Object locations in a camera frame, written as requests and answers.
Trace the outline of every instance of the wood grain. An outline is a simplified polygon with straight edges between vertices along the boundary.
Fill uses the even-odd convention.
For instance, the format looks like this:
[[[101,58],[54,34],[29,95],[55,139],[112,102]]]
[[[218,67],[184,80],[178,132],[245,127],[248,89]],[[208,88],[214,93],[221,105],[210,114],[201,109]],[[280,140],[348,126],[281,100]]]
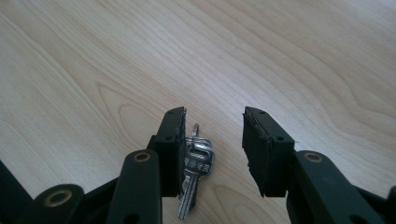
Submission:
[[[341,0],[0,1],[0,159],[35,197],[86,192],[184,105],[216,150],[186,223],[288,223],[241,148],[246,105],[358,186],[396,184],[396,4]],[[178,199],[163,200],[178,223]]]

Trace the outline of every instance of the key head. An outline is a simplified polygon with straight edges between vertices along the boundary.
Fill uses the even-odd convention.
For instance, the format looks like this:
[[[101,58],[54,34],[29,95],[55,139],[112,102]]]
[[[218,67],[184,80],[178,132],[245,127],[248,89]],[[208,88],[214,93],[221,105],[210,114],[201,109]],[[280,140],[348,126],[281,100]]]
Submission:
[[[213,168],[215,153],[210,140],[205,138],[186,138],[186,175],[207,176]]]

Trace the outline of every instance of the black plastic part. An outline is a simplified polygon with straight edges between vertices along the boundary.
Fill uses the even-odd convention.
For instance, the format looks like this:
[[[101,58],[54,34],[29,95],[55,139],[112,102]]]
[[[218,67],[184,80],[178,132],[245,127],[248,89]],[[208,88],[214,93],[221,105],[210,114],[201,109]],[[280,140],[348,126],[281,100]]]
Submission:
[[[84,191],[77,185],[58,185],[47,189],[29,204],[18,224],[76,223]]]
[[[0,161],[0,222],[14,223],[32,198]]]
[[[266,112],[246,107],[242,148],[260,194],[285,197],[290,178],[289,164],[294,140]]]
[[[159,157],[154,150],[129,154],[107,215],[108,224],[162,223]]]
[[[185,138],[186,110],[184,107],[169,110],[163,116],[153,148],[160,157],[163,197],[176,197],[181,192],[184,180]]]
[[[386,215],[389,223],[396,223],[396,186],[389,191]]]
[[[101,187],[85,194],[80,211],[81,217],[77,223],[106,223],[108,209],[118,180],[118,178],[115,178]]]
[[[361,197],[358,191],[341,174],[332,161],[323,154],[299,151],[293,162],[295,183],[302,193],[314,218],[304,223],[384,223],[381,217]],[[290,201],[294,207],[300,201]],[[295,216],[290,213],[290,220]]]

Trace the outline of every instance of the bunch of keys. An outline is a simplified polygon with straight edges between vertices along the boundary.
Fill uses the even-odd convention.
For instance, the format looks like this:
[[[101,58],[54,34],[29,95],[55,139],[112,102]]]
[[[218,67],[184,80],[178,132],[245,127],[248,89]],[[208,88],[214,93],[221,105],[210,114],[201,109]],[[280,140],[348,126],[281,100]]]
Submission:
[[[184,160],[184,182],[182,185],[183,195],[178,208],[178,218],[186,218],[190,210],[195,206],[198,181],[203,176],[212,172],[215,153],[209,139],[198,137],[199,124],[192,129],[191,138],[186,138],[186,158]]]

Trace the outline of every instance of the wooden table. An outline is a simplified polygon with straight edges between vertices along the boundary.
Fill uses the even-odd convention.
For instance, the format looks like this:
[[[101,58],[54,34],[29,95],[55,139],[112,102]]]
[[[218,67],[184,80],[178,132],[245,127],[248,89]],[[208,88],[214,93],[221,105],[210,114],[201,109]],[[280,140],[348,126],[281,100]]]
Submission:
[[[246,105],[352,184],[396,185],[396,4],[378,0],[0,1],[0,159],[33,196],[120,174],[165,111],[217,153],[185,223],[288,223],[241,148]],[[163,199],[163,222],[177,219]]]

